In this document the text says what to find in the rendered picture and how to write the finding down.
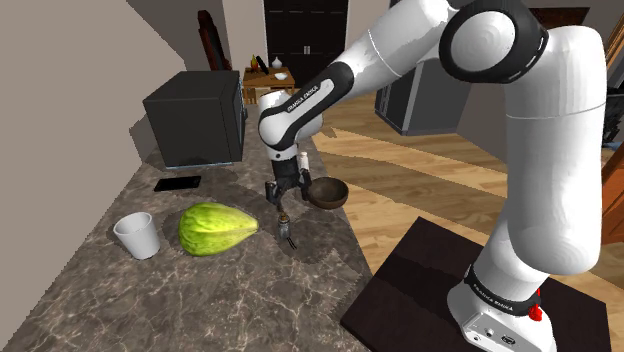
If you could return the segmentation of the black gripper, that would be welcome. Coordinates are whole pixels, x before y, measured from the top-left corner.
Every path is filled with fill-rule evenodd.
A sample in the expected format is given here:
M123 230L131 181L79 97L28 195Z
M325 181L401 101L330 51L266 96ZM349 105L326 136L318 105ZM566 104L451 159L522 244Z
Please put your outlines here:
M272 160L271 165L275 181L267 181L265 183L266 200L273 204L278 212L283 212L281 199L284 195L284 189L291 189L299 185L301 194L308 196L312 179L307 168L301 168L299 173L296 157L280 161Z

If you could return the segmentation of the brown bowl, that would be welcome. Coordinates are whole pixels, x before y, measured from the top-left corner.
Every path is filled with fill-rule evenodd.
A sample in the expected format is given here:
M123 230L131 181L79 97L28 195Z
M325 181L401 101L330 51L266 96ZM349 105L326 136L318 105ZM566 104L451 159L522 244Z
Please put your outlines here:
M313 205L332 210L342 207L349 196L345 182L333 177L320 177L312 181L308 188L308 200Z

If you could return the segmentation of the small grey jar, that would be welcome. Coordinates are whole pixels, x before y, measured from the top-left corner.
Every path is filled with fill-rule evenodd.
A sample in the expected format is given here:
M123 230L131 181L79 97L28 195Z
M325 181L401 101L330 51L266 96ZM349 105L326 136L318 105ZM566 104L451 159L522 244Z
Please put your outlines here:
M285 212L281 212L278 217L278 233L279 237L286 240L292 249L297 249L291 239L290 217Z

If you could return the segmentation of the green squash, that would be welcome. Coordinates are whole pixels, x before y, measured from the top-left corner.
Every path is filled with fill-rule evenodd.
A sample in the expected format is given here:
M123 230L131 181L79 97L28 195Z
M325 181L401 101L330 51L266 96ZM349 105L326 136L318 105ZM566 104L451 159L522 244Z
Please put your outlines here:
M178 238L193 256L211 256L236 246L258 231L258 220L234 207L202 202L180 217Z

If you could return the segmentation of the wooden side table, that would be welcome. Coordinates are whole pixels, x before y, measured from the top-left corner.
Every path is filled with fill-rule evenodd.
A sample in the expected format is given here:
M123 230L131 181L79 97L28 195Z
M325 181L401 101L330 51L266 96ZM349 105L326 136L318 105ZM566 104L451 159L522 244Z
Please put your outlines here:
M242 96L245 104L256 104L256 90L293 91L295 79L287 67L268 67L260 56L253 56L250 67L245 69L242 79Z

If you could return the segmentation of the black phone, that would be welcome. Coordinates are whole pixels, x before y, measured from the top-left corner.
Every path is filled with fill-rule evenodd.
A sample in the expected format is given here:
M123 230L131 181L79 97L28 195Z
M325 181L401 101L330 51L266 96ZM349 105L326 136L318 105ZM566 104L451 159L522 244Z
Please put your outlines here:
M184 177L172 177L160 179L153 191L164 192L184 189L194 189L199 186L201 182L200 176L184 176Z

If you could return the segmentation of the black microwave oven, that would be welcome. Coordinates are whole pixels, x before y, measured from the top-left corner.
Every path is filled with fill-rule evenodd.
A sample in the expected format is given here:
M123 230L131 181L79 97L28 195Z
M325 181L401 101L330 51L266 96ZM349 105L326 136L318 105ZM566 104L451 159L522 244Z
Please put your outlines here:
M181 71L143 100L168 168L240 162L247 111L237 71Z

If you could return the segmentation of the dark grey cabinet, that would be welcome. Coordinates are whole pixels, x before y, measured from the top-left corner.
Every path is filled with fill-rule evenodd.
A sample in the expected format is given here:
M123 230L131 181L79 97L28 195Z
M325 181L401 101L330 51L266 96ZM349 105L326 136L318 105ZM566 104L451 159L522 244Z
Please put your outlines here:
M455 133L470 88L448 75L439 60L428 60L379 89L375 113L403 136Z

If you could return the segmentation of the dark double door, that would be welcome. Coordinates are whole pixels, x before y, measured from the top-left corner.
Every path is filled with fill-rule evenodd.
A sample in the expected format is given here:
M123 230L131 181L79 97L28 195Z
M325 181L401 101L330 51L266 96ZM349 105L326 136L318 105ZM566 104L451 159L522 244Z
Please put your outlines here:
M348 0L264 0L267 49L301 88L345 49Z

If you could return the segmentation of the white cup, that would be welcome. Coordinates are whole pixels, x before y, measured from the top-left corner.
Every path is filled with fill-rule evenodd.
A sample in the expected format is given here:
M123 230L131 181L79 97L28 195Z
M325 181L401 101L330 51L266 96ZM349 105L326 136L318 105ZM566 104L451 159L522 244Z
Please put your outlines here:
M160 241L147 212L135 212L121 218L113 227L116 237L137 260L153 257L160 250Z

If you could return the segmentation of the dark robot stand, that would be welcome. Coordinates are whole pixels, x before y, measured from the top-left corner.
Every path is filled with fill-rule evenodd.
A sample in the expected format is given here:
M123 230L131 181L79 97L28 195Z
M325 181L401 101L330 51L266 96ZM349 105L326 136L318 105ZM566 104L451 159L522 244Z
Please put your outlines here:
M482 246L423 218L406 232L341 318L372 352L484 352L447 307L448 291ZM541 286L557 352L615 352L606 305L556 280Z

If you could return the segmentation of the dark red-brown chair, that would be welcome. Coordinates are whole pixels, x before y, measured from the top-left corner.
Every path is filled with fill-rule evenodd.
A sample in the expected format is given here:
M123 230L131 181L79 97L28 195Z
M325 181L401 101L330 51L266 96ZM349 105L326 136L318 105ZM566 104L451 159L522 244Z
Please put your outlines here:
M199 10L197 13L197 19L199 24L198 32L210 70L231 71L231 63L225 57L217 27L215 26L210 13L206 10Z

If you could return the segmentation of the wooden furniture piece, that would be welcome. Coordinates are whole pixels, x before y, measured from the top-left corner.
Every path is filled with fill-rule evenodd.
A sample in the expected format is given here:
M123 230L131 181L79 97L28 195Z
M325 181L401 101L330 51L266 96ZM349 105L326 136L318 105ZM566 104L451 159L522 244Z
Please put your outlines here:
M602 169L602 244L624 242L624 142Z

